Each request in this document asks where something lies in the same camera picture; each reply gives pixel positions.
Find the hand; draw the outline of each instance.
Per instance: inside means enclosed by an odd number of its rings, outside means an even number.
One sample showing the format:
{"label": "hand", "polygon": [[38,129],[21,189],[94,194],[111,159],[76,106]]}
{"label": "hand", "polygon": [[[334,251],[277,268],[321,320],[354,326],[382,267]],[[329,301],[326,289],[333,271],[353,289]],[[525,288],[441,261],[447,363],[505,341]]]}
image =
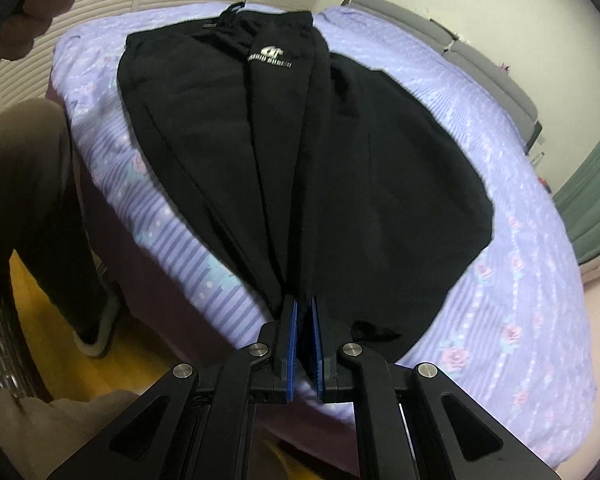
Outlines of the hand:
{"label": "hand", "polygon": [[51,27],[56,16],[64,14],[75,0],[24,0],[24,14],[11,16],[0,28],[0,57],[16,60],[25,57],[34,40]]}

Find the person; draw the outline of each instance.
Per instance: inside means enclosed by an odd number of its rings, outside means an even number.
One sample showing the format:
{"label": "person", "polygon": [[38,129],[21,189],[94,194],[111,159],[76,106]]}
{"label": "person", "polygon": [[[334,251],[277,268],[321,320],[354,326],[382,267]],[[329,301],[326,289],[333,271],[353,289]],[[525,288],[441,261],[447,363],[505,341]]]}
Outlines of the person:
{"label": "person", "polygon": [[[75,0],[25,0],[0,28],[0,58],[21,59]],[[107,352],[120,299],[96,272],[72,173],[64,111],[44,99],[0,113],[0,269],[15,250],[74,329],[86,355]],[[46,478],[133,400],[114,392],[91,402],[15,399],[0,390],[0,447],[26,479]]]}

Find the gray headboard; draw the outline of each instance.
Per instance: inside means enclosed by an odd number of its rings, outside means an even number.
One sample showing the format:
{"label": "gray headboard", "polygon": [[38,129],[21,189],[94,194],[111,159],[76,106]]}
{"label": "gray headboard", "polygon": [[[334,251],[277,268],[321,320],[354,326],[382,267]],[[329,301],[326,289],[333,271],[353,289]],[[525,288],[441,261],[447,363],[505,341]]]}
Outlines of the gray headboard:
{"label": "gray headboard", "polygon": [[526,144],[527,151],[531,148],[542,129],[538,122],[538,110],[523,89],[486,56],[472,46],[458,41],[457,35],[439,23],[391,2],[345,0],[343,5],[364,10],[392,22],[461,68],[509,113]]}

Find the green curtain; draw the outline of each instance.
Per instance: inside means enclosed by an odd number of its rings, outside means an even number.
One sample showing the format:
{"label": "green curtain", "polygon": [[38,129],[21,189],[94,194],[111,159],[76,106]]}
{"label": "green curtain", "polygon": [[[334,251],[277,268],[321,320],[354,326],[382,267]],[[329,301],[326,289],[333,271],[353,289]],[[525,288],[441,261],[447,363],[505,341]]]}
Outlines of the green curtain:
{"label": "green curtain", "polygon": [[600,142],[555,194],[554,202],[578,263],[600,256]]}

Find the metal screw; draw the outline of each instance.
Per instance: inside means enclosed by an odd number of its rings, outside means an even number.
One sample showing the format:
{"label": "metal screw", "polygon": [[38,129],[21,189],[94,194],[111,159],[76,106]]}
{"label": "metal screw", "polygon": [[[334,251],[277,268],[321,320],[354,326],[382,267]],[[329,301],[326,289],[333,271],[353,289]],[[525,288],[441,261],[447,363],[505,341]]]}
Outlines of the metal screw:
{"label": "metal screw", "polygon": [[362,354],[362,346],[358,343],[344,343],[342,352],[350,357],[357,357]]}
{"label": "metal screw", "polygon": [[254,357],[262,357],[267,355],[269,347],[264,343],[254,343],[249,347],[249,353]]}
{"label": "metal screw", "polygon": [[431,363],[422,363],[418,366],[418,373],[426,378],[435,377],[438,374],[438,369],[436,365],[432,365]]}
{"label": "metal screw", "polygon": [[173,369],[173,375],[179,379],[186,379],[193,373],[193,366],[183,363]]}

